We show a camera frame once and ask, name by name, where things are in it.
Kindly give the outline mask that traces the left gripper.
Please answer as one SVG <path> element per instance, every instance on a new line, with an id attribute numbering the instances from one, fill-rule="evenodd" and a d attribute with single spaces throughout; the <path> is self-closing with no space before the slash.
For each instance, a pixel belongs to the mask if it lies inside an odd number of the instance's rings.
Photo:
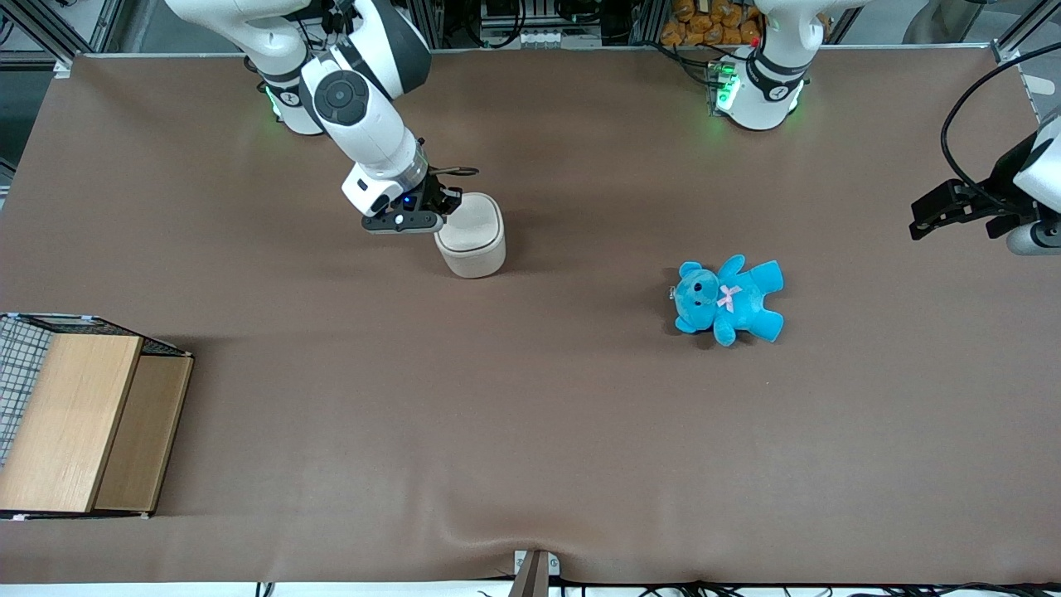
<path id="1" fill-rule="evenodd" d="M 1059 241 L 1060 118 L 1046 117 L 1037 133 L 996 160 L 986 189 L 1009 206 L 986 223 L 988 238 L 1008 241 Z M 989 211 L 979 192 L 958 180 L 946 180 L 912 204 L 914 241 L 945 226 L 977 220 Z"/>

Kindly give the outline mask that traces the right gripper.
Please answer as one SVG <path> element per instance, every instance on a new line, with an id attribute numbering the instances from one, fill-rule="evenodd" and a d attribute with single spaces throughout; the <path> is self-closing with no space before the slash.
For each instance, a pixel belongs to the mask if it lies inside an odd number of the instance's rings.
<path id="1" fill-rule="evenodd" d="M 393 212 L 431 211 L 447 218 L 460 207 L 463 189 L 441 185 L 431 166 L 413 165 L 390 177 L 372 177 L 371 171 L 356 165 L 342 183 L 348 201 L 367 218 L 382 218 Z"/>

